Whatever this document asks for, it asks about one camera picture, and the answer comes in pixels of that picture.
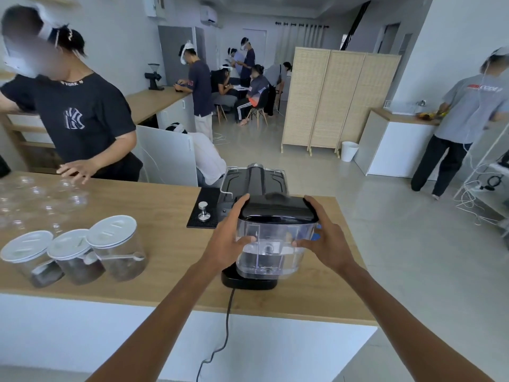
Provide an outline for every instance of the black rubber mat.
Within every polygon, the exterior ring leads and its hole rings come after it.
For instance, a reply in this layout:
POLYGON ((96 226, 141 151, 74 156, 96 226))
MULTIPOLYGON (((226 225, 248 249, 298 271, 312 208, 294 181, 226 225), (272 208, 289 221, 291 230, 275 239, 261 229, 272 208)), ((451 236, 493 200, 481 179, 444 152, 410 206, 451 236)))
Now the black rubber mat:
POLYGON ((205 228, 205 229, 216 229, 217 226, 217 200, 220 197, 220 190, 210 187, 202 187, 198 198, 194 203, 194 207, 191 212, 191 216, 187 222, 188 228, 205 228), (207 212, 210 213, 210 218, 207 221, 200 221, 198 215, 201 213, 198 209, 198 204, 201 201, 208 203, 207 212))

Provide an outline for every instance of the gray refrigerator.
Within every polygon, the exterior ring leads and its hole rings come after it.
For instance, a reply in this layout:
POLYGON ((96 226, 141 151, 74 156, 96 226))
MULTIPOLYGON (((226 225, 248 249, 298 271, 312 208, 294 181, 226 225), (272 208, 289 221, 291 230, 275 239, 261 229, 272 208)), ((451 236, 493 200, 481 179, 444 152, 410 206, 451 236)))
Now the gray refrigerator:
POLYGON ((207 62, 203 28, 159 25, 159 40, 168 85, 175 84, 179 79, 187 79, 189 67, 180 62, 179 51, 188 40, 194 44, 198 57, 207 62))

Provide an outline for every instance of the white trash can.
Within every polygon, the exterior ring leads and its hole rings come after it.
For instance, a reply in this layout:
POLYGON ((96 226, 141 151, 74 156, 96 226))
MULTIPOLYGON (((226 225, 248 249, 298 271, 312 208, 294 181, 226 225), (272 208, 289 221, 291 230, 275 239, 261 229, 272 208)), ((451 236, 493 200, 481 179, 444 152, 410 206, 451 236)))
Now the white trash can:
POLYGON ((355 153, 359 150, 359 144, 355 142, 342 142, 341 143, 341 161, 351 162, 355 153))

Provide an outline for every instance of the t-shirt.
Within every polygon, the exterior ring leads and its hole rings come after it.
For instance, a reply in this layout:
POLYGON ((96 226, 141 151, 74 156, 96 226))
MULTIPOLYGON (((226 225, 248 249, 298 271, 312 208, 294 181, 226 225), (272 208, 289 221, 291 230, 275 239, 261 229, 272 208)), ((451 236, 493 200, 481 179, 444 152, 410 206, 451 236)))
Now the t-shirt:
POLYGON ((224 70, 212 71, 210 73, 210 85, 212 87, 212 93, 219 92, 220 91, 219 85, 224 83, 225 83, 224 70))
POLYGON ((203 174, 205 183, 212 185, 226 172, 226 162, 220 157, 216 147, 200 132, 190 132, 194 145, 194 158, 196 167, 203 174))
POLYGON ((269 81, 264 75, 259 75, 257 78, 251 81, 249 91, 247 92, 247 98, 249 99, 253 107, 258 106, 260 95, 262 95, 262 92, 264 92, 264 90, 268 88, 269 81))
POLYGON ((207 63, 197 60, 189 67, 189 88, 192 89, 194 116, 207 116, 214 110, 210 69, 207 63))
POLYGON ((480 74, 460 80, 443 100, 451 107, 435 135, 471 144, 480 137, 493 114, 509 111, 509 88, 501 78, 480 74))
POLYGON ((279 79, 286 79, 286 72, 287 70, 283 64, 274 64, 263 72, 263 76, 267 78, 271 86, 276 87, 279 79))
MULTIPOLYGON (((122 93, 96 73, 75 83, 18 75, 0 91, 20 109, 36 111, 41 116, 64 162, 95 157, 110 147, 115 137, 136 130, 122 93)), ((100 169, 94 177, 115 179, 126 172, 139 172, 142 166, 129 153, 100 169)))
MULTIPOLYGON (((254 67, 254 62, 255 62, 254 49, 251 48, 249 51, 247 51, 246 58, 244 59, 243 63, 246 63, 250 67, 254 67)), ((242 72, 240 73, 240 78, 248 79, 250 76, 251 76, 251 69, 242 66, 242 72)))
MULTIPOLYGON (((244 59, 245 59, 245 56, 240 51, 235 52, 235 55, 233 56, 233 60, 235 60, 236 62, 244 62, 244 59)), ((240 74, 242 73, 242 66, 235 64, 235 69, 237 70, 237 72, 239 73, 239 76, 240 76, 240 74)))

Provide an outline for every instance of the chair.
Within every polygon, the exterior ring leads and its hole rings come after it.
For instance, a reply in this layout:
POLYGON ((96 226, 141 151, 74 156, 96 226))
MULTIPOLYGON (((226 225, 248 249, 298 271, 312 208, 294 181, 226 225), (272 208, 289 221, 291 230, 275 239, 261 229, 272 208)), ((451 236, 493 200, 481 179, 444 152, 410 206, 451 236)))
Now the chair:
POLYGON ((256 116, 256 124, 257 128, 260 128, 260 114, 263 115, 263 119, 265 119, 265 123, 267 123, 267 126, 269 126, 269 122, 267 122, 267 117, 265 116, 265 113, 263 109, 267 105, 267 102, 269 101, 269 89, 264 89, 262 93, 260 94, 260 99, 258 100, 258 106, 253 107, 249 114, 247 115, 252 119, 252 116, 256 116))
POLYGON ((217 120, 219 121, 220 125, 221 125, 221 113, 225 117, 226 123, 228 123, 228 118, 226 117, 225 110, 223 110, 222 106, 220 104, 214 104, 214 106, 216 106, 217 109, 217 120))

